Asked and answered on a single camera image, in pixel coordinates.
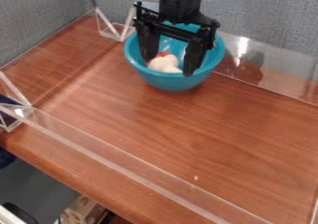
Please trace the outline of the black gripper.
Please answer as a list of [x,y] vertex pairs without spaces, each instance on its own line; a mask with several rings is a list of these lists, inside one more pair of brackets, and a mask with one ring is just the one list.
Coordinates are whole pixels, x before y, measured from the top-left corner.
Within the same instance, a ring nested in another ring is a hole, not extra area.
[[203,0],[143,0],[133,2],[133,26],[141,58],[148,62],[157,54],[160,36],[188,42],[184,55],[184,76],[202,66],[207,49],[214,47],[220,23],[202,13]]

